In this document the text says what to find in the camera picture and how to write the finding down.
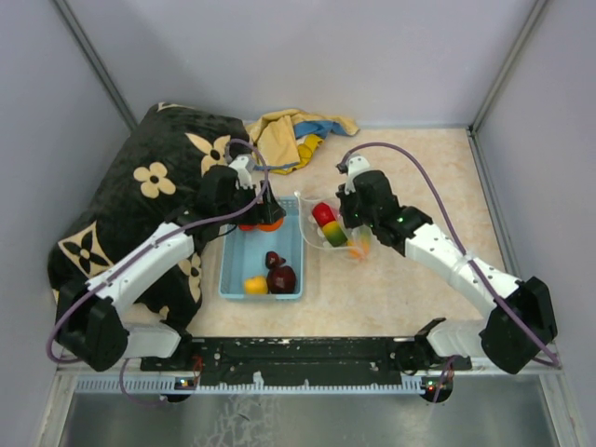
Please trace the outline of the green yellow mango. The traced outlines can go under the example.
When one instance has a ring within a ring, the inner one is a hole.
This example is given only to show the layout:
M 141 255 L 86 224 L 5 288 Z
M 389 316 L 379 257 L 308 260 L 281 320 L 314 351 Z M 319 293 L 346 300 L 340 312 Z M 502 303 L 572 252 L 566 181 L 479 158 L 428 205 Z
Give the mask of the green yellow mango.
M 337 221 L 328 223 L 321 231 L 332 247 L 341 247 L 347 242 L 347 236 Z

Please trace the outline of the small orange mango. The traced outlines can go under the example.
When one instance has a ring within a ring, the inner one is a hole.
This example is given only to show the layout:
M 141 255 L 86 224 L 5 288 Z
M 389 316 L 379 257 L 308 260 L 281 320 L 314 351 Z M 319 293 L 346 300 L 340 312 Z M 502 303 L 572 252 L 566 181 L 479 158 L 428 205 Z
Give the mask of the small orange mango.
M 371 249 L 371 237 L 367 235 L 355 235 L 346 242 L 348 253 L 354 259 L 365 259 Z

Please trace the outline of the clear zip top bag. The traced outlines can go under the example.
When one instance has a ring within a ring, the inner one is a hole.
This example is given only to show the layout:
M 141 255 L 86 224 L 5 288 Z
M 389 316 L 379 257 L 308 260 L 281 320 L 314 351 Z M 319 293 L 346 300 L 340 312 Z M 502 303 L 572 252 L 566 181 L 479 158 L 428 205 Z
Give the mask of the clear zip top bag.
M 305 243 L 335 258 L 364 262 L 375 250 L 372 231 L 365 226 L 349 228 L 336 196 L 295 191 L 299 228 Z

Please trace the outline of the orange tangerine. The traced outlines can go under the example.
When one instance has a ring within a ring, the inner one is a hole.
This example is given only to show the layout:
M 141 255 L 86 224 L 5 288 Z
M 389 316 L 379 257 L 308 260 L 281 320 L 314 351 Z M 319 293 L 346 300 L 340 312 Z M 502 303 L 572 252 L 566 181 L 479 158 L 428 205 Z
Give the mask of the orange tangerine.
M 279 219 L 274 223 L 259 223 L 257 228 L 263 232 L 277 231 L 284 223 L 284 219 Z

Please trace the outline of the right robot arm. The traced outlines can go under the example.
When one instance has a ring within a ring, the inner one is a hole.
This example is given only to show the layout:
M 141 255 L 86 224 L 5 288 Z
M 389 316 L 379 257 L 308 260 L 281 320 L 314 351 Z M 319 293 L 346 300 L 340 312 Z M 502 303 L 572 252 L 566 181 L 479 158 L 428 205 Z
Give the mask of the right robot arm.
M 355 168 L 336 193 L 350 227 L 366 226 L 384 246 L 434 271 L 480 313 L 473 320 L 442 320 L 416 345 L 429 369 L 448 357 L 484 357 L 519 373 L 557 335 L 549 288 L 539 278 L 518 279 L 462 252 L 432 219 L 402 206 L 378 169 Z

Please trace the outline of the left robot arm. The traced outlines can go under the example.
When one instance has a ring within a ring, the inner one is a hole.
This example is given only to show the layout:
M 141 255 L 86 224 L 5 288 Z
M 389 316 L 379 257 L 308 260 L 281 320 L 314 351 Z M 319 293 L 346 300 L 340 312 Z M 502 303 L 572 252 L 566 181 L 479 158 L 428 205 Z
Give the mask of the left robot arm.
M 215 167 L 203 177 L 194 205 L 173 211 L 115 266 L 61 289 L 49 341 L 96 372 L 138 358 L 160 358 L 176 370 L 187 367 L 194 348 L 183 340 L 182 329 L 166 321 L 127 325 L 123 315 L 171 268 L 214 240 L 221 226 L 270 225 L 285 214 L 269 180 L 254 184 L 250 169 L 239 164 Z

